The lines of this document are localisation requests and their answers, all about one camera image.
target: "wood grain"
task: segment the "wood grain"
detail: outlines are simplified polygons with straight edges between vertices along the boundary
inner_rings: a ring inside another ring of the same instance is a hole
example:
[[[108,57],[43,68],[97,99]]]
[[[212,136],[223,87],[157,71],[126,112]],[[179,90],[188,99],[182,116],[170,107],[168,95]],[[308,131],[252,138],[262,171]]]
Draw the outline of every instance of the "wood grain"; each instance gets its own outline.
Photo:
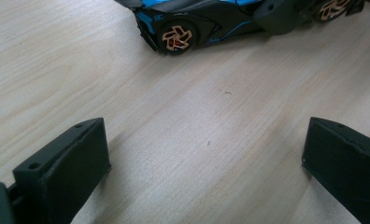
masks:
[[[370,136],[370,5],[178,57],[114,1],[0,1],[0,181],[103,117],[113,170],[74,223],[358,223],[301,168],[310,117]]]

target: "light wood tabletop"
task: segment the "light wood tabletop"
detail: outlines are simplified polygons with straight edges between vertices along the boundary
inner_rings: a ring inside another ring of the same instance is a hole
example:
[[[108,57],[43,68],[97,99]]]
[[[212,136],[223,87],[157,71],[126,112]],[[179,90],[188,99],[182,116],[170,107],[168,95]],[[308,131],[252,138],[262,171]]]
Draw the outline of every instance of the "light wood tabletop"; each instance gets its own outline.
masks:
[[[310,117],[370,137],[370,4],[172,57],[112,0],[0,1],[0,181],[100,117],[112,170],[73,223],[358,223],[301,157]]]

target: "car body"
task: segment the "car body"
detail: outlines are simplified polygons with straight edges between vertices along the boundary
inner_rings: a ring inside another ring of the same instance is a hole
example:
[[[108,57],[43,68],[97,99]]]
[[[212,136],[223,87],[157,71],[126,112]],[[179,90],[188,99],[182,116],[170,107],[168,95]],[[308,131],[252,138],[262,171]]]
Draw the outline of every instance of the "car body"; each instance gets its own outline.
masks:
[[[130,8],[154,49],[180,54],[193,46],[265,30],[283,35],[314,17],[331,21],[363,9],[363,0],[116,0]]]

